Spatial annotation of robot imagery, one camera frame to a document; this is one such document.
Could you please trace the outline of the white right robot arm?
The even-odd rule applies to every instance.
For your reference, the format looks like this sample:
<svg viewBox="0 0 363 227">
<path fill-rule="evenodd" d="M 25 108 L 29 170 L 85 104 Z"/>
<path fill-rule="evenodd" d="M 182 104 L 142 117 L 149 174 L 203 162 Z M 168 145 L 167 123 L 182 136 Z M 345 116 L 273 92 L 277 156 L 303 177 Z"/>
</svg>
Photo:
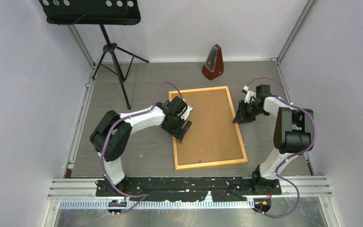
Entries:
<svg viewBox="0 0 363 227">
<path fill-rule="evenodd" d="M 271 94 L 269 85 L 256 86 L 251 91 L 244 86 L 245 98 L 239 101 L 233 123 L 249 123 L 258 115 L 276 118 L 273 134 L 274 148 L 267 159 L 251 175 L 251 190 L 257 194 L 275 189 L 280 173 L 297 156 L 310 151 L 316 139 L 313 110 L 302 109 Z"/>
</svg>

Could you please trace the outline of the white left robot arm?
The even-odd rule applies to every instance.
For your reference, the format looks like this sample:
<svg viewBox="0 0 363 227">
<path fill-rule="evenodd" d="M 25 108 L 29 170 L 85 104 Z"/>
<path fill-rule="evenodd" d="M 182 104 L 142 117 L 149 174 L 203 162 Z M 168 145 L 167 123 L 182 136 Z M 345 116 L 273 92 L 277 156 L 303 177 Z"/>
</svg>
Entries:
<svg viewBox="0 0 363 227">
<path fill-rule="evenodd" d="M 182 141 L 192 122 L 188 120 L 192 106 L 176 96 L 171 101 L 157 102 L 148 108 L 132 113 L 108 111 L 90 135 L 90 142 L 103 164 L 108 190 L 115 196 L 126 190 L 125 173 L 121 156 L 132 134 L 159 126 L 165 132 Z"/>
</svg>

